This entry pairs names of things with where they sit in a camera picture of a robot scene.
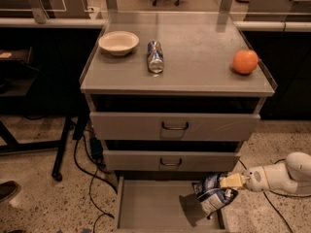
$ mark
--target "plastic bag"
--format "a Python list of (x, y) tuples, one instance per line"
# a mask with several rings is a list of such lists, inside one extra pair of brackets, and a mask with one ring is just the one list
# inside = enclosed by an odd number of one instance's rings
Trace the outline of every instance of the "plastic bag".
[(206, 179), (192, 183), (194, 193), (207, 218), (216, 210), (230, 204), (238, 195), (235, 189), (220, 188), (220, 179), (224, 177), (226, 177), (225, 173), (208, 173)]

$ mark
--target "terrazzo floor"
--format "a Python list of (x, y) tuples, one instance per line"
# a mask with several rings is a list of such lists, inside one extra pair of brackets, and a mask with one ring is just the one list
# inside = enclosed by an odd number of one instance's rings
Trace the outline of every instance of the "terrazzo floor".
[[(1, 116), (0, 119), (20, 143), (57, 140), (64, 122), (62, 117), (35, 121), (18, 116)], [(77, 141), (72, 140), (72, 134), (73, 130), (66, 144), (61, 182), (52, 178), (55, 150), (0, 156), (0, 183), (14, 180), (19, 184), (17, 194), (0, 203), (1, 233), (15, 229), (31, 233), (113, 230), (114, 220), (103, 216), (100, 210), (115, 215), (117, 195), (109, 185), (98, 179), (92, 180), (90, 175), (77, 167), (75, 156), (79, 165), (91, 174), (97, 169), (86, 155), (84, 138), (75, 151)], [(89, 149), (91, 130), (86, 130), (85, 136), (86, 147)], [(310, 146), (311, 121), (262, 120), (249, 141), (244, 143), (241, 160), (247, 167), (272, 164), (292, 151), (311, 154)], [(238, 163), (234, 171), (243, 169)], [(97, 175), (117, 185), (115, 175), (103, 171), (98, 171)], [(91, 202), (89, 190), (100, 210)], [(271, 192), (266, 192), (266, 195), (293, 232), (310, 232), (310, 198), (285, 198)], [(263, 193), (240, 190), (236, 199), (225, 207), (225, 216), (228, 232), (291, 232)]]

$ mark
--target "shoe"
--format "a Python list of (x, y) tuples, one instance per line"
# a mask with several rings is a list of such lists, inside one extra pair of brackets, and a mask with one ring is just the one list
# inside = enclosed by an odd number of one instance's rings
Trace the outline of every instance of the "shoe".
[(0, 183), (0, 202), (11, 197), (17, 191), (17, 183), (10, 181), (6, 183)]

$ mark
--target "cable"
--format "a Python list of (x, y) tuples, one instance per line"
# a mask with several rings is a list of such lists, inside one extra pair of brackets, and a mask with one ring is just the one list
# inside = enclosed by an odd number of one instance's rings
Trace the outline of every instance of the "cable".
[(84, 172), (85, 174), (88, 174), (88, 175), (90, 175), (90, 176), (92, 176), (92, 177), (95, 177), (95, 178), (97, 178), (98, 180), (100, 180), (100, 181), (102, 181), (102, 182), (108, 184), (108, 185), (116, 192), (116, 194), (117, 194), (118, 191), (117, 191), (116, 187), (115, 187), (113, 184), (111, 184), (110, 182), (108, 182), (108, 181), (106, 181), (106, 180), (104, 180), (104, 179), (102, 179), (102, 178), (100, 178), (100, 177), (98, 177), (98, 176), (93, 176), (93, 174), (91, 174), (89, 171), (83, 169), (83, 168), (79, 165), (79, 163), (78, 163), (78, 161), (77, 161), (77, 148), (78, 148), (78, 143), (79, 143), (79, 142), (80, 142), (80, 140), (77, 140), (77, 141), (76, 141), (76, 145), (75, 145), (75, 148), (74, 148), (74, 161), (75, 161), (76, 166), (77, 166), (82, 172)]
[[(83, 137), (84, 137), (84, 142), (85, 142), (85, 150), (86, 150), (86, 152), (87, 152), (87, 147), (86, 147), (86, 136), (83, 135)], [(104, 182), (104, 183), (107, 183), (116, 193), (117, 193), (117, 189), (116, 189), (111, 183), (109, 183), (108, 181), (106, 181), (106, 180), (104, 180), (104, 179), (102, 179), (102, 178), (100, 178), (100, 177), (97, 176), (97, 173), (98, 173), (98, 171), (100, 170), (101, 165), (100, 165), (100, 163), (94, 162), (94, 160), (92, 160), (91, 157), (89, 156), (89, 153), (88, 153), (88, 152), (87, 152), (88, 158), (89, 158), (89, 159), (91, 160), (91, 162), (92, 162), (93, 164), (95, 164), (96, 167), (97, 167), (95, 173), (94, 173), (94, 174), (91, 174), (89, 171), (83, 169), (83, 168), (79, 165), (79, 163), (78, 163), (78, 161), (77, 161), (77, 149), (78, 149), (78, 144), (79, 144), (79, 142), (80, 142), (80, 140), (77, 140), (77, 141), (76, 141), (76, 145), (75, 145), (75, 148), (74, 148), (74, 161), (75, 161), (75, 163), (76, 163), (76, 166), (77, 166), (81, 171), (83, 171), (84, 173), (86, 173), (86, 174), (92, 176), (91, 181), (90, 181), (90, 184), (89, 184), (89, 188), (88, 188), (89, 199), (90, 199), (91, 203), (96, 207), (96, 209), (99, 210), (99, 211), (102, 213), (102, 214), (96, 219), (96, 221), (95, 221), (94, 224), (93, 224), (93, 233), (95, 233), (96, 223), (98, 222), (98, 220), (99, 220), (100, 218), (102, 218), (103, 216), (108, 216), (108, 217), (114, 219), (115, 217), (114, 217), (112, 214), (110, 214), (110, 213), (104, 212), (104, 211), (103, 211), (101, 208), (99, 208), (99, 207), (96, 205), (96, 203), (94, 202), (94, 200), (93, 200), (93, 198), (92, 198), (92, 196), (91, 196), (91, 187), (92, 187), (93, 181), (94, 181), (95, 178), (97, 178), (98, 180), (100, 180), (100, 181), (102, 181), (102, 182)]]
[(99, 211), (102, 213), (102, 214), (96, 219), (96, 221), (95, 221), (94, 224), (93, 224), (93, 233), (95, 233), (96, 223), (97, 223), (97, 221), (98, 221), (101, 217), (103, 217), (103, 216), (108, 216), (108, 217), (110, 217), (110, 218), (112, 218), (112, 219), (115, 219), (115, 217), (114, 217), (112, 214), (106, 213), (106, 212), (104, 212), (102, 209), (100, 209), (100, 208), (96, 205), (96, 203), (94, 202), (94, 200), (93, 200), (93, 198), (92, 198), (92, 196), (91, 196), (91, 187), (92, 187), (94, 178), (95, 178), (95, 176), (97, 175), (98, 170), (99, 170), (99, 167), (97, 167), (95, 173), (93, 174), (93, 177), (91, 178), (91, 181), (90, 181), (90, 184), (89, 184), (89, 190), (88, 190), (88, 195), (89, 195), (90, 201), (91, 201), (92, 204), (97, 208), (97, 210), (99, 210)]
[(285, 159), (279, 159), (279, 160), (275, 161), (274, 164), (279, 163), (281, 161), (285, 161)]
[[(245, 169), (247, 169), (246, 166), (244, 165), (244, 163), (242, 162), (242, 160), (239, 159), (239, 162), (242, 164), (242, 166), (243, 166)], [(268, 196), (266, 195), (265, 192), (263, 193), (263, 195), (264, 195), (265, 199), (269, 202), (269, 204), (271, 205), (271, 207), (274, 209), (274, 211), (275, 211), (275, 212), (281, 217), (281, 219), (285, 222), (285, 224), (287, 225), (287, 227), (288, 227), (288, 229), (290, 230), (290, 232), (291, 232), (291, 233), (294, 233), (293, 230), (291, 229), (290, 225), (288, 224), (288, 222), (285, 220), (285, 218), (284, 218), (283, 215), (279, 212), (279, 210), (277, 210), (277, 209), (275, 208), (275, 206), (272, 204), (272, 202), (270, 201), (270, 199), (268, 198)]]
[(284, 33), (285, 31), (286, 31), (286, 22), (283, 20), (283, 21), (281, 21), (281, 22), (283, 22), (283, 24), (284, 24), (284, 26), (283, 26), (283, 30), (282, 30), (282, 33)]
[(290, 195), (290, 194), (278, 193), (278, 192), (275, 192), (273, 190), (270, 190), (270, 192), (275, 194), (275, 195), (286, 197), (286, 198), (311, 198), (311, 195), (295, 196), (295, 195)]
[(268, 196), (266, 195), (266, 193), (263, 193), (264, 197), (266, 198), (266, 200), (269, 202), (269, 204), (272, 206), (272, 208), (274, 209), (274, 211), (281, 217), (281, 219), (285, 222), (286, 226), (288, 227), (288, 229), (290, 230), (291, 233), (294, 233), (293, 230), (291, 229), (290, 225), (288, 224), (288, 222), (285, 220), (285, 218), (283, 217), (283, 215), (280, 213), (280, 211), (278, 209), (275, 208), (275, 206), (272, 204), (272, 202), (270, 201), (270, 199), (268, 198)]
[[(73, 120), (71, 120), (71, 123), (72, 123), (74, 126), (77, 126), (77, 123), (74, 122)], [(103, 172), (104, 174), (110, 174), (110, 172), (107, 172), (107, 171), (104, 171), (104, 170), (101, 169), (101, 167), (106, 167), (105, 164), (102, 164), (102, 163), (101, 163), (101, 162), (102, 162), (102, 159), (99, 159), (99, 160), (96, 162), (96, 161), (90, 156), (89, 152), (87, 151), (86, 135), (83, 134), (82, 136), (83, 136), (83, 138), (84, 138), (86, 155), (87, 155), (89, 161), (92, 162), (93, 164), (95, 164), (95, 165), (99, 168), (99, 170), (100, 170), (101, 172)]]

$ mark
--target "drawer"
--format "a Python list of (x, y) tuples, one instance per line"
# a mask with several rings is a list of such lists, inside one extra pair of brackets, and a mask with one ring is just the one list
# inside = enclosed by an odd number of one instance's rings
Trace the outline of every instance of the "drawer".
[(240, 158), (238, 152), (126, 151), (104, 149), (108, 170), (229, 172)]
[(227, 232), (224, 210), (207, 219), (192, 182), (121, 176), (114, 232)]
[(100, 140), (247, 141), (259, 115), (92, 112)]

